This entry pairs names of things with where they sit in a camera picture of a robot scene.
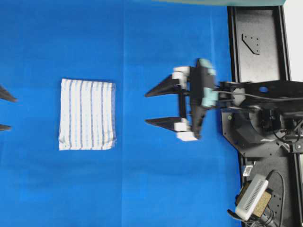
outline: mounting hole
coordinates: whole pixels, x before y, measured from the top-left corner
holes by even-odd
[[[262,93],[267,93],[268,88],[267,87],[259,87],[259,91],[262,92]]]

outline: mint green robot part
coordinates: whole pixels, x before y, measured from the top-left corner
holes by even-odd
[[[199,62],[203,67],[208,68],[209,74],[213,75],[214,77],[216,76],[216,71],[209,60],[200,58]],[[201,105],[208,108],[216,106],[216,101],[218,101],[218,92],[209,87],[204,87],[203,89],[204,98],[202,99]]]

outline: blue tabletop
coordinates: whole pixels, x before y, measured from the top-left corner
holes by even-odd
[[[174,95],[144,98],[176,66],[208,58],[230,80],[226,7],[144,0],[2,0],[0,226],[240,226],[237,153],[210,111],[182,142],[144,119],[178,115]],[[59,151],[62,78],[117,85],[117,144]]]

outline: white towel with blue stripes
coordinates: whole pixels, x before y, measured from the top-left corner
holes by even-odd
[[[106,150],[116,143],[113,83],[62,79],[59,150]]]

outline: black cable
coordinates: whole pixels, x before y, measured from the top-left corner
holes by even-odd
[[[275,137],[276,137],[278,140],[280,140],[281,142],[283,142],[283,143],[289,143],[289,144],[296,144],[296,143],[300,140],[300,137],[301,137],[301,131],[300,131],[300,130],[298,130],[298,132],[297,132],[298,138],[297,138],[296,142],[291,142],[291,141],[286,141],[286,140],[284,140],[283,138],[285,137],[285,135],[284,135],[283,137],[278,137],[274,130],[273,130],[273,134],[274,134]]]
[[[252,98],[265,99],[265,100],[270,100],[270,101],[274,101],[274,102],[303,100],[303,97],[299,97],[299,98],[268,98],[268,97],[262,97],[262,96],[255,96],[255,95],[247,94],[247,93],[239,93],[239,92],[231,92],[231,91],[216,91],[216,92],[224,93],[224,94],[230,94],[230,95],[249,96],[249,97],[252,97]]]
[[[284,177],[282,176],[282,174],[277,171],[277,170],[272,170],[270,171],[270,173],[267,175],[266,180],[269,181],[269,179],[271,178],[272,174],[276,173],[281,177],[281,181],[282,181],[282,205],[281,205],[281,215],[280,215],[280,223],[279,223],[279,227],[282,226],[283,224],[283,214],[284,214],[284,202],[285,202],[285,181],[284,181]]]

